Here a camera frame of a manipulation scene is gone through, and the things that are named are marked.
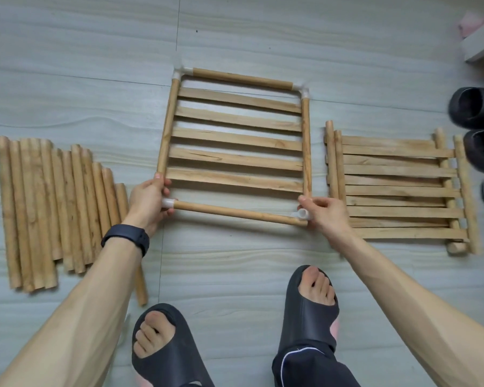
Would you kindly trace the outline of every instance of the black watch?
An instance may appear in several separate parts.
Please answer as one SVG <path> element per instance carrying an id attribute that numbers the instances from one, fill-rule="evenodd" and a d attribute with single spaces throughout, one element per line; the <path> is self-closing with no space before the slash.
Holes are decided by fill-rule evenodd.
<path id="1" fill-rule="evenodd" d="M 149 240 L 148 235 L 143 228 L 138 228 L 127 224 L 116 224 L 111 227 L 102 238 L 102 247 L 104 247 L 106 241 L 110 237 L 122 237 L 124 239 L 128 239 L 136 244 L 136 247 L 139 247 L 142 250 L 142 257 L 147 254 Z"/>

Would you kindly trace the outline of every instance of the forearm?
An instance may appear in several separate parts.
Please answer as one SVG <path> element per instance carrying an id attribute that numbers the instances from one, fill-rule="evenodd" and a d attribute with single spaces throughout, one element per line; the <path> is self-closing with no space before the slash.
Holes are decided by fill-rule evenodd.
<path id="1" fill-rule="evenodd" d="M 0 386 L 94 386 L 120 336 L 141 252 L 110 238 L 89 272 L 0 376 Z"/>
<path id="2" fill-rule="evenodd" d="M 420 286 L 366 241 L 339 251 L 439 386 L 484 386 L 484 327 Z"/>

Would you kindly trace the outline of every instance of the tiled floor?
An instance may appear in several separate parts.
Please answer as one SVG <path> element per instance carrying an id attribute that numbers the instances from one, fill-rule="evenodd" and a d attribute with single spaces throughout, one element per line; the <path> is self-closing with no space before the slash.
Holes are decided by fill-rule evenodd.
<path id="1" fill-rule="evenodd" d="M 311 88 L 314 193 L 326 195 L 324 123 L 345 134 L 427 138 L 451 125 L 453 90 L 484 84 L 456 23 L 484 0 L 0 0 L 0 135 L 80 143 L 130 187 L 153 173 L 173 63 Z M 478 185 L 483 175 L 474 172 Z M 293 201 L 175 190 L 182 199 L 287 212 Z M 478 201 L 484 241 L 484 205 Z M 377 243 L 422 285 L 484 324 L 484 255 Z M 218 386 L 272 386 L 284 291 L 300 264 L 329 273 L 341 304 L 338 358 L 362 385 L 433 385 L 348 263 L 297 228 L 180 213 L 144 261 L 151 303 L 187 317 Z M 8 289 L 0 211 L 0 372 L 77 279 Z M 130 325 L 142 310 L 133 300 Z M 133 385 L 129 340 L 106 385 Z"/>

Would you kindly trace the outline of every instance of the slatted wooden mat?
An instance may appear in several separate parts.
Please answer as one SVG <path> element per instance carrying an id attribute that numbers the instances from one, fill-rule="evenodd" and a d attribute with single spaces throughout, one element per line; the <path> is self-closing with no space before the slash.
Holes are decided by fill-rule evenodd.
<path id="1" fill-rule="evenodd" d="M 183 87 L 181 82 L 183 74 L 187 75 L 188 79 L 199 78 L 220 81 L 224 84 L 241 84 L 289 92 L 301 91 L 301 88 L 288 81 L 197 68 L 176 71 L 172 78 L 161 138 L 158 172 L 177 181 L 225 185 L 235 189 L 276 190 L 293 193 L 295 194 L 293 198 L 301 193 L 311 195 L 310 112 L 309 98 L 304 94 L 304 90 L 301 91 L 301 100 L 298 98 L 296 103 L 288 103 L 249 95 Z M 194 103 L 212 103 L 226 112 L 194 108 Z M 239 115 L 235 114 L 236 111 L 227 112 L 226 107 L 256 109 L 263 115 Z M 280 114 L 282 118 L 288 117 L 288 120 L 277 120 L 276 117 L 273 118 L 273 114 Z M 180 121 L 181 124 L 175 126 L 176 121 Z M 182 123 L 187 122 L 195 123 L 196 126 L 207 124 L 222 128 L 213 130 L 207 127 L 182 126 Z M 264 131 L 266 136 L 254 135 L 251 131 Z M 271 133 L 278 134 L 275 137 L 269 137 Z M 296 136 L 301 139 L 281 136 Z M 214 150 L 213 146 L 220 146 L 222 150 Z M 265 152 L 267 155 L 258 156 L 254 154 L 255 152 Z M 199 168 L 206 167 L 205 164 L 210 163 L 223 167 L 221 169 Z M 291 175 L 289 178 L 280 179 L 278 176 L 256 173 L 259 169 L 286 171 Z M 306 225 L 305 221 L 293 217 L 198 205 L 193 202 L 185 204 L 179 201 L 174 207 L 195 212 Z"/>
<path id="2" fill-rule="evenodd" d="M 451 254 L 481 252 L 462 136 L 450 149 L 440 128 L 431 140 L 401 140 L 343 136 L 328 121 L 325 143 L 330 197 L 346 203 L 360 236 L 447 239 Z"/>
<path id="3" fill-rule="evenodd" d="M 25 292 L 56 287 L 59 260 L 85 273 L 129 209 L 125 185 L 89 149 L 61 150 L 46 139 L 0 136 L 0 195 L 10 286 Z M 141 266 L 135 286 L 146 304 Z"/>

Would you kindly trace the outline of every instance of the wooden rod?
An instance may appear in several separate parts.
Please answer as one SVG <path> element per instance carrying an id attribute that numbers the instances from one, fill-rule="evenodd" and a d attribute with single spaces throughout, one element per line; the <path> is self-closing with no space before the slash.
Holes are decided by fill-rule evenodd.
<path id="1" fill-rule="evenodd" d="M 303 144 L 301 141 L 248 136 L 237 133 L 224 133 L 221 131 L 177 127 L 172 131 L 172 135 L 174 137 L 187 138 L 191 140 L 215 141 L 235 145 L 261 146 L 264 148 L 284 149 L 286 151 L 301 152 L 303 150 Z"/>
<path id="2" fill-rule="evenodd" d="M 346 197 L 348 206 L 423 206 L 444 207 L 443 198 L 405 196 L 353 196 Z"/>
<path id="3" fill-rule="evenodd" d="M 393 175 L 444 178 L 452 178 L 457 175 L 457 171 L 453 168 L 369 166 L 359 164 L 345 164 L 344 173 L 346 175 Z"/>
<path id="4" fill-rule="evenodd" d="M 174 201 L 174 208 L 179 210 L 188 210 L 190 212 L 200 212 L 208 214 L 217 214 L 219 216 L 239 217 L 241 219 L 267 221 L 279 224 L 297 225 L 306 227 L 307 221 L 300 220 L 296 217 L 282 216 L 280 214 L 260 213 L 251 210 L 224 208 L 220 206 L 194 204 L 191 202 Z"/>
<path id="5" fill-rule="evenodd" d="M 239 116 L 223 112 L 201 110 L 190 107 L 176 108 L 175 116 L 225 123 L 230 125 L 249 126 L 257 129 L 283 130 L 301 132 L 301 125 L 298 122 L 276 121 L 269 118 L 258 118 L 254 116 Z"/>
<path id="6" fill-rule="evenodd" d="M 352 228 L 399 228 L 399 227 L 446 227 L 445 219 L 431 218 L 387 218 L 387 217 L 350 217 Z"/>
<path id="7" fill-rule="evenodd" d="M 93 179 L 93 159 L 89 149 L 81 149 L 81 160 L 83 161 L 84 192 L 86 193 L 86 206 L 88 208 L 91 248 L 93 250 L 93 260 L 95 260 L 102 250 L 102 231 L 98 218 L 97 194 L 95 193 Z"/>
<path id="8" fill-rule="evenodd" d="M 226 73 L 224 71 L 210 71 L 208 69 L 200 69 L 200 68 L 194 68 L 192 76 L 203 78 L 203 79 L 227 81 L 229 83 L 234 83 L 234 84 L 257 85 L 259 87 L 272 88 L 275 90 L 291 91 L 294 85 L 290 81 L 281 81 L 281 80 L 266 79 L 263 77 L 238 75 L 235 73 Z"/>
<path id="9" fill-rule="evenodd" d="M 20 266 L 20 248 L 14 207 L 14 186 L 11 170 L 11 153 L 9 139 L 0 136 L 0 200 L 2 202 L 2 222 L 5 234 L 6 261 L 11 289 L 22 286 L 22 269 Z"/>
<path id="10" fill-rule="evenodd" d="M 84 264 L 93 263 L 93 247 L 91 245 L 90 219 L 88 218 L 88 203 L 84 188 L 83 160 L 79 144 L 72 145 L 72 167 L 74 170 L 75 199 L 77 201 L 77 214 L 81 243 L 83 245 Z"/>
<path id="11" fill-rule="evenodd" d="M 19 146 L 22 156 L 23 186 L 27 210 L 32 279 L 34 289 L 40 289 L 45 286 L 45 279 L 43 274 L 43 256 L 40 247 L 40 230 L 38 227 L 38 216 L 36 214 L 36 193 L 34 190 L 34 173 L 29 139 L 20 139 Z"/>
<path id="12" fill-rule="evenodd" d="M 165 123 L 163 124 L 163 133 L 161 135 L 161 143 L 159 145 L 158 166 L 157 172 L 165 176 L 167 171 L 167 163 L 169 160 L 170 138 L 172 137 L 172 130 L 174 128 L 174 113 L 176 110 L 177 93 L 179 91 L 181 81 L 179 79 L 172 79 L 170 85 L 169 101 L 167 103 L 167 113 L 165 114 Z"/>
<path id="13" fill-rule="evenodd" d="M 127 199 L 127 191 L 123 183 L 115 184 L 116 197 L 118 199 L 118 208 L 120 211 L 120 220 L 124 220 L 129 212 L 129 200 Z M 145 277 L 143 276 L 142 264 L 138 266 L 135 272 L 135 293 L 138 305 L 143 307 L 148 302 L 147 285 Z"/>
<path id="14" fill-rule="evenodd" d="M 211 152 L 208 150 L 178 148 L 176 146 L 170 147 L 169 157 L 174 159 L 193 160 L 196 162 L 213 162 L 233 164 L 235 166 L 303 171 L 303 162 L 300 160 L 273 159 L 270 157 L 249 155 L 234 155 L 230 153 Z"/>
<path id="15" fill-rule="evenodd" d="M 29 221 L 25 203 L 25 190 L 23 185 L 22 155 L 19 141 L 10 141 L 11 169 L 14 189 L 14 205 L 16 212 L 16 226 L 18 230 L 19 262 L 22 272 L 23 291 L 34 291 L 34 278 L 30 262 Z"/>
<path id="16" fill-rule="evenodd" d="M 465 230 L 452 228 L 355 228 L 355 233 L 364 239 L 468 239 Z"/>
<path id="17" fill-rule="evenodd" d="M 83 243 L 80 234 L 79 214 L 77 211 L 77 197 L 75 195 L 75 182 L 72 153 L 69 150 L 64 150 L 63 157 L 63 175 L 65 176 L 65 191 L 68 207 L 68 220 L 70 226 L 70 234 L 72 239 L 72 258 L 74 270 L 81 274 L 86 271 L 83 258 Z"/>
<path id="18" fill-rule="evenodd" d="M 437 148 L 432 140 L 406 140 L 406 139 L 390 139 L 390 138 L 375 138 L 362 136 L 342 136 L 343 145 L 362 145 L 362 146 L 391 146 L 394 148 Z"/>
<path id="19" fill-rule="evenodd" d="M 391 175 L 344 175 L 347 185 L 360 186 L 425 186 L 440 187 L 438 178 L 413 178 L 410 176 Z"/>
<path id="20" fill-rule="evenodd" d="M 55 288 L 57 286 L 57 270 L 54 260 L 52 259 L 51 223 L 49 217 L 50 207 L 45 187 L 43 162 L 41 160 L 41 142 L 37 138 L 30 138 L 29 143 L 32 157 L 32 172 L 34 175 L 40 250 L 43 259 L 43 278 L 45 281 L 45 288 Z"/>
<path id="21" fill-rule="evenodd" d="M 473 201 L 473 191 L 469 175 L 468 160 L 466 159 L 465 146 L 462 136 L 454 136 L 455 157 L 457 158 L 457 171 L 461 183 L 462 202 L 465 207 L 466 223 L 468 225 L 468 237 L 470 238 L 470 251 L 472 254 L 481 254 L 481 237 L 478 230 L 477 213 Z"/>
<path id="22" fill-rule="evenodd" d="M 264 99 L 260 97 L 252 97 L 246 95 L 235 95 L 226 92 L 181 87 L 177 96 L 189 99 L 224 102 L 242 106 L 258 107 L 301 114 L 301 106 L 297 103 L 273 101 L 271 99 Z"/>
<path id="23" fill-rule="evenodd" d="M 120 212 L 116 201 L 115 181 L 110 168 L 102 169 L 102 179 L 104 181 L 104 190 L 106 192 L 106 201 L 108 203 L 109 220 L 111 225 L 120 224 Z"/>
<path id="24" fill-rule="evenodd" d="M 461 197 L 458 189 L 410 186 L 346 186 L 348 195 L 399 195 L 410 197 Z"/>
<path id="25" fill-rule="evenodd" d="M 337 186 L 339 187 L 339 199 L 346 204 L 346 179 L 344 177 L 342 133 L 340 130 L 335 131 L 334 141 L 336 146 Z"/>
<path id="26" fill-rule="evenodd" d="M 436 148 L 438 149 L 446 149 L 446 136 L 444 134 L 444 131 L 442 128 L 437 128 L 436 132 L 434 133 L 434 142 L 436 144 Z M 450 168 L 450 160 L 447 158 L 441 158 L 439 159 L 439 167 L 440 168 Z M 454 188 L 452 179 L 442 179 L 441 180 L 441 185 L 443 187 L 446 187 L 447 189 L 452 189 Z M 457 207 L 457 203 L 455 201 L 455 198 L 445 198 L 445 204 L 446 207 L 449 209 L 454 209 Z M 459 219 L 449 219 L 448 220 L 448 225 L 450 228 L 454 230 L 460 229 L 460 224 L 459 224 Z M 448 251 L 449 254 L 455 253 L 456 251 L 459 251 L 459 253 L 465 252 L 467 249 L 467 244 L 464 242 L 448 242 L 446 243 L 446 250 Z"/>
<path id="27" fill-rule="evenodd" d="M 426 218 L 463 218 L 464 211 L 459 208 L 426 208 L 397 206 L 349 206 L 348 213 L 355 217 L 426 217 Z"/>
<path id="28" fill-rule="evenodd" d="M 54 170 L 52 168 L 52 142 L 47 139 L 41 140 L 41 161 L 43 162 L 43 176 L 48 197 L 48 217 L 50 224 L 50 239 L 52 246 L 52 259 L 63 258 L 61 235 L 59 231 L 59 214 L 57 211 L 56 185 L 54 183 Z"/>
<path id="29" fill-rule="evenodd" d="M 301 99 L 301 135 L 303 149 L 303 195 L 312 196 L 312 154 L 310 152 L 310 99 Z"/>
<path id="30" fill-rule="evenodd" d="M 405 156 L 405 157 L 455 157 L 453 149 L 395 148 L 393 146 L 343 145 L 345 155 Z"/>
<path id="31" fill-rule="evenodd" d="M 167 178 L 176 181 L 213 183 L 218 185 L 251 187 L 265 190 L 301 193 L 301 182 L 284 181 L 263 176 L 236 175 L 226 172 L 168 167 Z"/>
<path id="32" fill-rule="evenodd" d="M 344 164 L 370 166 L 439 167 L 437 159 L 399 156 L 344 155 Z"/>
<path id="33" fill-rule="evenodd" d="M 339 183 L 337 182 L 336 140 L 333 131 L 333 121 L 326 121 L 326 163 L 328 164 L 328 183 L 330 197 L 339 198 Z"/>
<path id="34" fill-rule="evenodd" d="M 104 188 L 104 180 L 102 179 L 102 164 L 93 163 L 93 180 L 95 182 L 95 194 L 97 194 L 98 216 L 101 221 L 102 237 L 111 228 L 111 221 L 109 220 L 108 201 L 106 199 L 106 189 Z"/>
<path id="35" fill-rule="evenodd" d="M 52 149 L 52 168 L 54 170 L 54 184 L 56 189 L 57 211 L 59 216 L 59 230 L 61 232 L 61 249 L 63 265 L 66 271 L 74 270 L 72 255 L 72 233 L 66 201 L 65 172 L 63 169 L 63 153 L 61 149 Z"/>

